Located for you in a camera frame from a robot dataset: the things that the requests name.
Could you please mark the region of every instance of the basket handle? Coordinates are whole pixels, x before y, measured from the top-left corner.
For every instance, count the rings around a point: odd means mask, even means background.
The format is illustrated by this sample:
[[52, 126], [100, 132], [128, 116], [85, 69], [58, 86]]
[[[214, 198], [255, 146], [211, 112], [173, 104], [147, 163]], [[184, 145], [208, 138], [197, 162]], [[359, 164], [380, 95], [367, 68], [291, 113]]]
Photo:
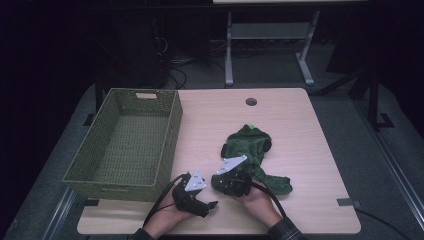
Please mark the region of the basket handle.
[[129, 192], [126, 188], [102, 188], [104, 192]]
[[135, 96], [138, 99], [157, 99], [158, 96], [156, 93], [136, 93]]

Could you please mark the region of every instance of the grommet hole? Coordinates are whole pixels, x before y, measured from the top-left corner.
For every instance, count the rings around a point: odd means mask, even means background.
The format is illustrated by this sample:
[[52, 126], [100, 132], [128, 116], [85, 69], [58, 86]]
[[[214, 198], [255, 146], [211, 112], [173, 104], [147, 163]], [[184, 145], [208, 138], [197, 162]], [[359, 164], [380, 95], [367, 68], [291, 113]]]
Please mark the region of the grommet hole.
[[258, 103], [258, 101], [256, 101], [256, 99], [254, 98], [248, 98], [246, 99], [246, 104], [249, 106], [255, 106]]

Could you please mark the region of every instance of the metal frame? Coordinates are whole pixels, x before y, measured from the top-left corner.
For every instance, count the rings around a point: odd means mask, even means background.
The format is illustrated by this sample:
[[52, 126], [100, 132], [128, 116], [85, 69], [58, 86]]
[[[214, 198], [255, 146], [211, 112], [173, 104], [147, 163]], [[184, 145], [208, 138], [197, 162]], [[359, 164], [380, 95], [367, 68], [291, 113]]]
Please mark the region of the metal frame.
[[228, 13], [227, 21], [227, 51], [225, 56], [225, 85], [232, 86], [233, 64], [231, 61], [231, 40], [232, 39], [304, 39], [305, 45], [301, 52], [296, 53], [296, 60], [302, 71], [306, 85], [313, 86], [314, 80], [306, 63], [306, 55], [314, 36], [315, 27], [318, 22], [320, 11], [314, 11], [310, 22], [306, 23], [233, 23], [231, 12]]
[[421, 226], [421, 229], [424, 231], [424, 204], [418, 194], [415, 192], [414, 187], [409, 182], [402, 168], [400, 167], [398, 160], [390, 151], [390, 148], [387, 146], [383, 136], [375, 128], [375, 123], [369, 121], [369, 116], [367, 110], [363, 105], [358, 101], [355, 101], [355, 107], [357, 111], [362, 112], [360, 116], [363, 118], [365, 125], [368, 127], [371, 135], [373, 136], [377, 146], [380, 148], [382, 154], [384, 155], [386, 166], [391, 173], [393, 179], [395, 180], [400, 192], [402, 193], [404, 199], [408, 203], [412, 213], [418, 221], [418, 224]]
[[68, 216], [69, 210], [76, 197], [76, 192], [69, 187], [66, 187], [65, 193], [57, 203], [52, 219], [47, 226], [46, 231], [43, 235], [43, 240], [56, 239], [59, 235], [60, 230]]

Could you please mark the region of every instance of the table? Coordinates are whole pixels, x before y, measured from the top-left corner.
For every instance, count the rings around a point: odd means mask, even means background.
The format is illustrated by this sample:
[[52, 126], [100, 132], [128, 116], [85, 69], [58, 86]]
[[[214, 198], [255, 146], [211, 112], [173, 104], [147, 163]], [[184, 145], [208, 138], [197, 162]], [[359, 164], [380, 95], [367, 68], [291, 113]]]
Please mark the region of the table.
[[227, 86], [232, 86], [234, 84], [231, 61], [232, 39], [304, 39], [305, 44], [301, 52], [296, 53], [296, 60], [299, 64], [306, 85], [313, 86], [314, 80], [305, 60], [315, 32], [319, 14], [320, 11], [315, 11], [312, 14], [310, 22], [232, 23], [231, 12], [228, 13], [225, 84]]
[[[183, 117], [171, 179], [199, 169], [208, 183], [221, 166], [221, 147], [244, 124], [254, 124], [272, 137], [262, 168], [291, 178], [293, 192], [279, 196], [287, 215], [304, 233], [354, 234], [361, 225], [307, 93], [297, 88], [180, 90]], [[249, 106], [247, 98], [257, 104]], [[196, 217], [170, 234], [265, 234], [233, 199], [208, 186], [197, 198], [218, 200], [205, 219]], [[143, 224], [153, 203], [100, 200], [85, 206], [78, 223], [81, 234], [132, 234]]]

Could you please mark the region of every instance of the wooden tabletop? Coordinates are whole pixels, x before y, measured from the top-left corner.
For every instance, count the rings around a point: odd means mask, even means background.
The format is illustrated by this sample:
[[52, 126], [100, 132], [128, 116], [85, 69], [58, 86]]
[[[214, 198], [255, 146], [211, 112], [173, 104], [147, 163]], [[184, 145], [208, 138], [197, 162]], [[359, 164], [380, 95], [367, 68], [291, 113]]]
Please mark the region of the wooden tabletop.
[[[272, 138], [262, 168], [267, 174], [287, 176], [293, 191], [279, 196], [287, 215], [303, 233], [360, 231], [352, 206], [339, 206], [349, 198], [321, 126], [303, 89], [220, 89], [179, 91], [183, 117], [171, 179], [199, 169], [210, 183], [221, 166], [222, 145], [244, 124], [253, 124]], [[248, 106], [247, 98], [257, 105]], [[206, 218], [195, 217], [170, 234], [266, 234], [266, 228], [241, 206], [204, 189], [197, 199], [218, 200]], [[81, 234], [132, 234], [142, 226], [153, 203], [100, 200], [86, 206], [78, 224]]]

